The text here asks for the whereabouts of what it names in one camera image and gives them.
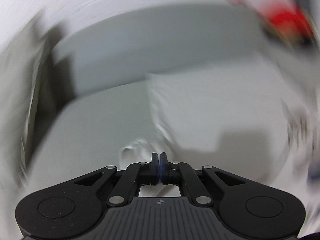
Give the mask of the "white t-shirt with script logo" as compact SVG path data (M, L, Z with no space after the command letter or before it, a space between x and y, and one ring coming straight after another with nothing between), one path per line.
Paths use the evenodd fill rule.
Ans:
M216 166L306 200L315 120L301 93L260 55L148 74L157 141L138 139L121 168L165 151L193 168Z

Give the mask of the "grey sofa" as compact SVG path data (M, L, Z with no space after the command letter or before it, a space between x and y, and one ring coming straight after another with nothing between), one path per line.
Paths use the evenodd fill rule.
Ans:
M177 4L124 13L64 38L47 59L49 90L62 105L59 114L36 118L30 170L47 187L97 168L149 161L165 152L170 161L194 168L215 165L263 182L271 164L262 129L225 131L204 155L196 139L177 155L155 128L147 74L189 70L203 63L248 56L263 41L256 14L221 4Z

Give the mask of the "red garment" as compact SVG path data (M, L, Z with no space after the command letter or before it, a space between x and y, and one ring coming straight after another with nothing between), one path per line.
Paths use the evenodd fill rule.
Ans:
M295 3L270 0L257 9L264 32L288 47L302 46L315 40L315 33L304 11Z

